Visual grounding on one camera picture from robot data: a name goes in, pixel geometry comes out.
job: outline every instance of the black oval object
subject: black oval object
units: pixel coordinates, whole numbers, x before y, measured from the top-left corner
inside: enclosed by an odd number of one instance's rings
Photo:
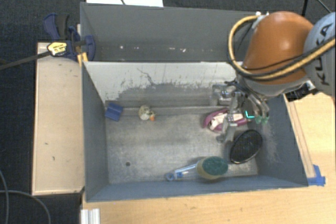
[[[262,146],[262,136],[255,130],[239,135],[230,150],[231,162],[241,164],[255,157]]]

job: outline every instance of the small toy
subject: small toy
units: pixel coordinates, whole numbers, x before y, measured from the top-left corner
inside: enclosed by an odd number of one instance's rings
[[[143,121],[155,120],[155,112],[148,105],[142,105],[138,112],[139,118]]]

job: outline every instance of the gray bin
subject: gray bin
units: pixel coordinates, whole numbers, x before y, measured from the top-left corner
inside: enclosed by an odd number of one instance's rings
[[[200,157],[225,156],[217,134],[202,128],[211,86],[233,80],[226,63],[227,32],[247,12],[81,4],[82,36],[97,54],[82,67],[85,190],[91,201],[160,198],[307,186],[283,97],[269,101],[270,120],[257,129],[256,158],[230,165],[225,177],[167,182],[164,174]],[[248,36],[240,31],[241,55]],[[244,31],[246,38],[240,40]],[[104,117],[109,102],[124,107],[118,122]],[[138,109],[150,105],[154,122]]]

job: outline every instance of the blue tape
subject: blue tape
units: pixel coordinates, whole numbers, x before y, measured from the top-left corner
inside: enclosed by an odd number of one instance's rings
[[[309,186],[321,186],[326,184],[325,176],[321,176],[320,168],[318,165],[313,164],[316,177],[307,178]]]
[[[117,111],[117,112],[119,112],[119,113],[121,113],[122,110],[123,110],[123,107],[122,107],[122,106],[117,105],[117,104],[114,104],[114,103],[109,103],[108,108],[109,108],[109,109],[112,109],[112,110],[115,110],[115,111]]]

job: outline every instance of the wooden table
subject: wooden table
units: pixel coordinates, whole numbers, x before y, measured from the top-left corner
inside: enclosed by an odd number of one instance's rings
[[[314,164],[324,187],[277,189],[179,198],[87,204],[100,208],[101,224],[112,223],[336,223],[335,107],[317,94],[295,102]]]

